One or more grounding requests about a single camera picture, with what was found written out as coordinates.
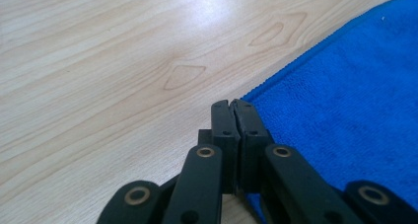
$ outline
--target wooden floor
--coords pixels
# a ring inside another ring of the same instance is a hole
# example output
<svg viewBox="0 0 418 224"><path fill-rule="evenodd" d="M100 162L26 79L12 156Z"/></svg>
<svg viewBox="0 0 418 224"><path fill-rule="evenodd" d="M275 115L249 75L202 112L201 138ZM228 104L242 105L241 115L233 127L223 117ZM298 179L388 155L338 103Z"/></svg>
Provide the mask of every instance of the wooden floor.
<svg viewBox="0 0 418 224"><path fill-rule="evenodd" d="M386 0L0 0L0 223L95 223L177 174L210 105ZM223 223L254 223L227 196Z"/></svg>

